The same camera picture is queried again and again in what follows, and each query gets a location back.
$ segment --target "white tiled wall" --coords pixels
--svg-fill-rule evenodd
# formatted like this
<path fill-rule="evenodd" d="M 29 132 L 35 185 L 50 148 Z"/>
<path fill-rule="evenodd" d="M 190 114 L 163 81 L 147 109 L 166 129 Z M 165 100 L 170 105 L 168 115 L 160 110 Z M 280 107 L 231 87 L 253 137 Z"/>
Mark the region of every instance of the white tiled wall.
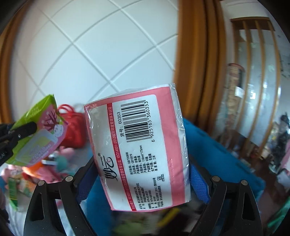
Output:
<path fill-rule="evenodd" d="M 16 120 L 53 93 L 82 105 L 128 88 L 170 83 L 178 0 L 34 0 L 11 61 Z"/>

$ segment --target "silver bolt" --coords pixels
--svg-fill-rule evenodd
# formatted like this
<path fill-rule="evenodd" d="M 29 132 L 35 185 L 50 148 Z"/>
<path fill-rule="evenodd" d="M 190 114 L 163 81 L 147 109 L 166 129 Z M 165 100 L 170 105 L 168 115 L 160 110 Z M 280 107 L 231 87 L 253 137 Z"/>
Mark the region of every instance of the silver bolt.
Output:
<path fill-rule="evenodd" d="M 44 180 L 40 180 L 39 182 L 38 182 L 38 186 L 42 186 L 42 185 L 44 185 L 45 184 L 45 181 Z"/>
<path fill-rule="evenodd" d="M 218 177 L 218 176 L 213 176 L 212 177 L 212 179 L 213 179 L 213 181 L 215 181 L 215 182 L 219 182 L 220 181 L 220 177 Z"/>
<path fill-rule="evenodd" d="M 241 181 L 241 184 L 247 186 L 247 185 L 248 185 L 248 182 L 247 182 L 246 180 L 243 179 L 243 180 Z"/>
<path fill-rule="evenodd" d="M 68 177 L 66 177 L 66 182 L 70 182 L 70 181 L 72 181 L 73 180 L 73 177 L 72 176 L 68 176 Z"/>

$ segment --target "red bag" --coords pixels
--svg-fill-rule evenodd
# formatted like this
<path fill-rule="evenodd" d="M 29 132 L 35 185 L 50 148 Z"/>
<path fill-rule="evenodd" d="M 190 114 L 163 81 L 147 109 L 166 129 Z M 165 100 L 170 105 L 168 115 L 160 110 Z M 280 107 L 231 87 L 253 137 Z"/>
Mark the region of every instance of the red bag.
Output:
<path fill-rule="evenodd" d="M 67 111 L 67 113 L 60 113 L 60 115 L 67 121 L 68 128 L 66 137 L 62 141 L 61 146 L 71 148 L 83 147 L 87 140 L 84 114 L 75 112 L 74 108 L 68 104 L 62 104 L 58 107 L 58 110 L 62 109 Z"/>

